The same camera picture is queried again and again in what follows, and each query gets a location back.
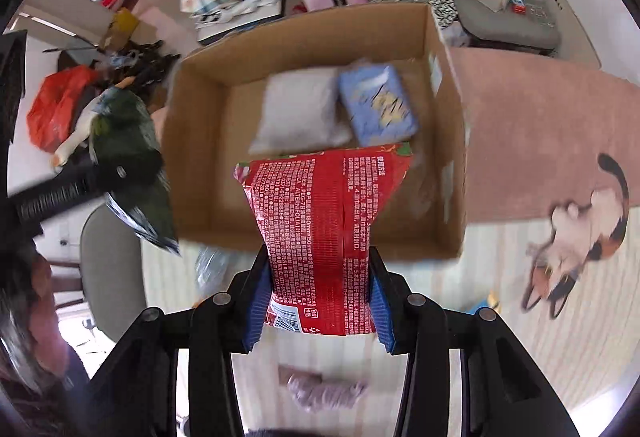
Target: chair seat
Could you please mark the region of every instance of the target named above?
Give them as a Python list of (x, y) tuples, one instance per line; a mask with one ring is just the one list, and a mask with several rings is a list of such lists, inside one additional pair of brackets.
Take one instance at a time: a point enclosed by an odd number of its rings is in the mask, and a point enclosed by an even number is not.
[(146, 308), (140, 239), (103, 204), (84, 224), (80, 260), (95, 325), (118, 341)]
[(558, 29), (514, 13), (510, 6), (493, 12), (478, 0), (454, 0), (462, 26), (484, 41), (552, 50), (560, 43)]

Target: red plastic bag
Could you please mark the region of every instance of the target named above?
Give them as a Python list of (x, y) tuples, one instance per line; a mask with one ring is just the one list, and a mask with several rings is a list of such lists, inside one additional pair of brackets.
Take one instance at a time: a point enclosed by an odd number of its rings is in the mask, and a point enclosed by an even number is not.
[(369, 227), (411, 163), (407, 143), (236, 166), (267, 245), (267, 322), (295, 332), (375, 332), (367, 309)]
[(82, 90), (98, 77), (95, 70), (78, 65), (45, 78), (27, 115), (31, 144), (55, 152), (71, 134), (74, 108)]

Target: blue package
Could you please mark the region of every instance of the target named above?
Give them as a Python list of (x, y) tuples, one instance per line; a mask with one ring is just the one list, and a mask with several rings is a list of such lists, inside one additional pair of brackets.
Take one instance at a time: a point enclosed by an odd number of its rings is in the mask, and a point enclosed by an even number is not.
[(360, 146), (404, 141), (418, 131), (391, 65), (366, 65), (343, 72), (338, 86)]

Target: red packet of wipes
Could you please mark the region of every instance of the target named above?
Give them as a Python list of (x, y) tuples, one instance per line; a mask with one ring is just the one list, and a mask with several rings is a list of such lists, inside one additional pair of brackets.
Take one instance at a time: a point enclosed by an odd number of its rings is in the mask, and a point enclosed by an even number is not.
[(411, 163), (407, 143), (236, 166), (269, 251), (267, 322), (296, 332), (375, 332), (367, 308), (369, 227)]

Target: open cardboard box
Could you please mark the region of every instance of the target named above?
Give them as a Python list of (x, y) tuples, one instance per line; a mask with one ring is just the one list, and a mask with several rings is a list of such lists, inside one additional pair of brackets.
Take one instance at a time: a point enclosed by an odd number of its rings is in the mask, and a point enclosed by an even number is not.
[(465, 231), (465, 125), (449, 54), (430, 7), (390, 3), (313, 12), (225, 38), (187, 57), (174, 83), (162, 136), (181, 239), (258, 251), (262, 237), (236, 163), (260, 121), (270, 74), (392, 63), (420, 131), (412, 167), (371, 228), (387, 260), (454, 258)]

